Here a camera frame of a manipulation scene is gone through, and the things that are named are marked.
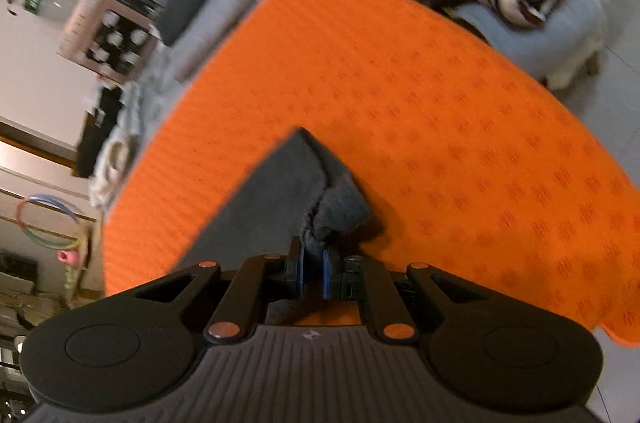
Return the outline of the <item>dark grey sweatpants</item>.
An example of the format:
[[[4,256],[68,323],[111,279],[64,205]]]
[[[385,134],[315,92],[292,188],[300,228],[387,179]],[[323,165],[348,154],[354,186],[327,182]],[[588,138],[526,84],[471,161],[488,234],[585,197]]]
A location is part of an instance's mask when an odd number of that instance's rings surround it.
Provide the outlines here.
[[[247,258],[286,254],[294,238],[303,255],[329,249],[347,256],[383,230],[349,168],[304,128],[297,128],[250,174],[178,261],[217,261],[239,269]]]

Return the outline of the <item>black folded clothes stack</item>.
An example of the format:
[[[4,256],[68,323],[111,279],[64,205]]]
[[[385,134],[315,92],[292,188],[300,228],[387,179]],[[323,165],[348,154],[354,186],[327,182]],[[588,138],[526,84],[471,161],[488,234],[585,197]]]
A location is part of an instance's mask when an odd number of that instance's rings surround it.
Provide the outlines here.
[[[102,87],[98,100],[86,113],[84,127],[76,146],[73,175],[89,178],[96,166],[104,142],[110,137],[122,109],[122,87]]]

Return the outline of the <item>orange floral table mat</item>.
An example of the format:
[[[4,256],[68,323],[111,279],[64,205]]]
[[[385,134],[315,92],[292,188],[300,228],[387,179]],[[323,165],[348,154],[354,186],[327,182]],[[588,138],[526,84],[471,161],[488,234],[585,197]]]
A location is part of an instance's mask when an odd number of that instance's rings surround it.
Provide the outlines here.
[[[163,276],[297,128],[355,175],[364,244],[639,342],[639,192],[548,90],[412,0],[263,0],[154,135],[103,228],[108,293]]]

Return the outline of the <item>white folded padded jacket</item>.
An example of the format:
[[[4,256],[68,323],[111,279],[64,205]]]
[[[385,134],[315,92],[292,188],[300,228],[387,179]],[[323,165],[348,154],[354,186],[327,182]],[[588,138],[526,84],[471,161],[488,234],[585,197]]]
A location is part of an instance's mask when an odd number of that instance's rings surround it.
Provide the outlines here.
[[[126,84],[124,106],[117,115],[110,135],[101,146],[89,178],[91,206],[103,212],[108,209],[115,192],[124,181],[142,139],[141,100],[141,85]]]

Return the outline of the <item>pink kettlebell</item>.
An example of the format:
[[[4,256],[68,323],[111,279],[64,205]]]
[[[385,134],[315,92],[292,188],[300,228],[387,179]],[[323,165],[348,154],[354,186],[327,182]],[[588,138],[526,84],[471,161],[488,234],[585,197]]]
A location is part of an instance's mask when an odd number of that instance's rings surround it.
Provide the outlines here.
[[[65,266],[77,268],[80,265],[80,255],[76,250],[60,250],[56,252],[58,261]]]

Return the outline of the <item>colourful hula hoop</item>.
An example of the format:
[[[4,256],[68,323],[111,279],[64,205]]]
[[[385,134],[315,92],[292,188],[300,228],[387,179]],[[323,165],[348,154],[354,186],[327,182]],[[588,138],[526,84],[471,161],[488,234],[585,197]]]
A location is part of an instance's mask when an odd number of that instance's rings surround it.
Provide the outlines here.
[[[75,250],[82,238],[82,217],[72,204],[53,195],[22,198],[15,206],[14,217],[23,235],[47,250]]]

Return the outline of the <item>light grey folded garment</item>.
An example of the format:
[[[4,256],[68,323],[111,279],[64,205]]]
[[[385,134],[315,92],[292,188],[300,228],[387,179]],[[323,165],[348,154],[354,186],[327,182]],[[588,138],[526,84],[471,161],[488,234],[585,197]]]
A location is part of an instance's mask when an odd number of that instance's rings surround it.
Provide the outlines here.
[[[168,53],[163,76],[182,82],[258,0],[206,0],[201,11]]]

